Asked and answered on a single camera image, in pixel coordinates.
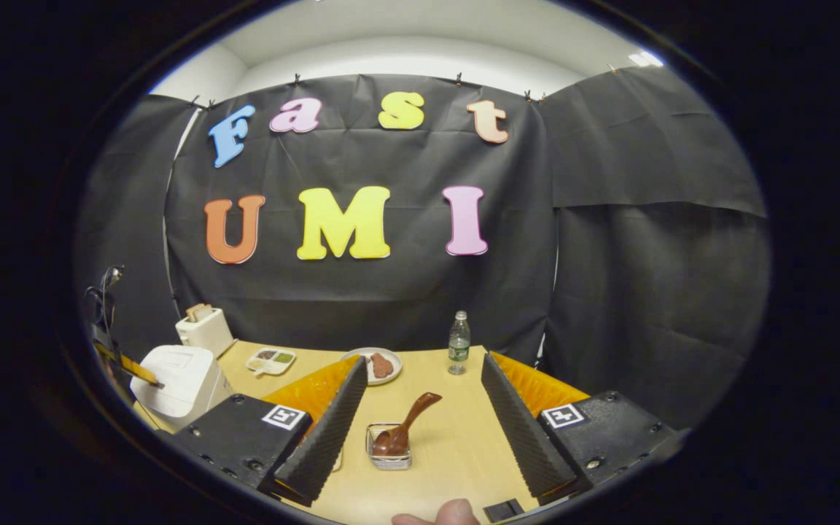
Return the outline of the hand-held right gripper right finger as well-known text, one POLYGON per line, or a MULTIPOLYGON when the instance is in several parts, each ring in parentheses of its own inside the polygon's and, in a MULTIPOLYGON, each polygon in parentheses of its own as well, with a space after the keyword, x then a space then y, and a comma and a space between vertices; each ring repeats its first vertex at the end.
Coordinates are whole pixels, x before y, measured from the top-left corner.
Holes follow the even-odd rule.
POLYGON ((524 483, 541 505, 665 462, 690 434, 623 393, 590 396, 496 352, 484 354, 481 384, 524 483))

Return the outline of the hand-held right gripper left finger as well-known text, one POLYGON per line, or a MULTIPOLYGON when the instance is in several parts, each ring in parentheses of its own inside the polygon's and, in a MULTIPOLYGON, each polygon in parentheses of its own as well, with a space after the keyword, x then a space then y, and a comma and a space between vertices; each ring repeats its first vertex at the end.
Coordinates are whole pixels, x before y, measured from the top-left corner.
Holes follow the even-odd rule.
POLYGON ((263 398, 234 393, 170 436, 181 451, 266 496, 311 506, 369 380, 354 355, 263 398))

